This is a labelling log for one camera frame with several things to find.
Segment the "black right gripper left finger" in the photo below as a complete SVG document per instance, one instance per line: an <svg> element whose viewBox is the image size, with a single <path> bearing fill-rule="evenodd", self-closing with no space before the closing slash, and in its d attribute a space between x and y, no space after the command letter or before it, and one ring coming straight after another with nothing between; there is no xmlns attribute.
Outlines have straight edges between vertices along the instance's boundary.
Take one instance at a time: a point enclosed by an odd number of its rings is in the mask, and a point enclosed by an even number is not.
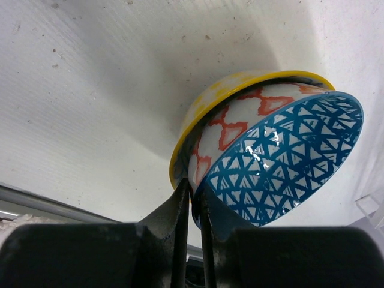
<svg viewBox="0 0 384 288"><path fill-rule="evenodd" d="M31 224L1 247L2 287L183 287L190 185L137 223Z"/></svg>

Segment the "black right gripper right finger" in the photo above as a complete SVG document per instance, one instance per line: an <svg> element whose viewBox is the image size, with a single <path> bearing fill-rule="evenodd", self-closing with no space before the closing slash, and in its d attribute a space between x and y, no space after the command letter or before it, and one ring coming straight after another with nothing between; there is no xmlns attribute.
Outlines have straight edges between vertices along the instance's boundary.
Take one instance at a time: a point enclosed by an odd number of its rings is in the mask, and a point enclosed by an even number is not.
<svg viewBox="0 0 384 288"><path fill-rule="evenodd" d="M383 257L362 230L258 228L200 193L207 287L382 287Z"/></svg>

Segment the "blue triangle pattern bowl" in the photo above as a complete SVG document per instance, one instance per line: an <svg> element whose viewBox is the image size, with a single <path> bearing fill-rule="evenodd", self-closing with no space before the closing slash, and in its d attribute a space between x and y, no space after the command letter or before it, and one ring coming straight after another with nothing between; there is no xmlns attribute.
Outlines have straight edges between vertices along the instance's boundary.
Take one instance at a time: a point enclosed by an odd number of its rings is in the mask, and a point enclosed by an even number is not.
<svg viewBox="0 0 384 288"><path fill-rule="evenodd" d="M205 188L257 227L284 216L345 162L363 121L356 97L298 81L236 92L197 132L188 167L194 221Z"/></svg>

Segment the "yellow rimmed sun pattern bowl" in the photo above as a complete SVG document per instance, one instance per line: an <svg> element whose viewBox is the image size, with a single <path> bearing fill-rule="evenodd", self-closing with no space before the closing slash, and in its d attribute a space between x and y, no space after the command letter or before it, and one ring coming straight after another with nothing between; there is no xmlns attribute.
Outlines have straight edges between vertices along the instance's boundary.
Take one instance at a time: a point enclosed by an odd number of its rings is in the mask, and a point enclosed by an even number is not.
<svg viewBox="0 0 384 288"><path fill-rule="evenodd" d="M169 179L172 188L176 188L180 177L175 174L174 165L178 160L178 154L182 146L199 121L210 112L216 105L233 95L234 93L251 86L271 79L294 78L296 82L308 83L314 86L334 90L334 86L324 77L301 70L268 71L250 70L237 72L228 75L207 87L188 108L181 129L178 141L173 150L169 164Z"/></svg>

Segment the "aluminium table edge rail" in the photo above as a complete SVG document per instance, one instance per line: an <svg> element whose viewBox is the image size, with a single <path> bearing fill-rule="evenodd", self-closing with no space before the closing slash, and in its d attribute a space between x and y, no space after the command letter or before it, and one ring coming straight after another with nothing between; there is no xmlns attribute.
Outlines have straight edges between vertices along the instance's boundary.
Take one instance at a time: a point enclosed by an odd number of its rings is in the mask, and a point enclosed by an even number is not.
<svg viewBox="0 0 384 288"><path fill-rule="evenodd" d="M19 209L40 211L46 214L84 223L117 223L118 221L46 198L26 190L1 183L1 201Z"/></svg>

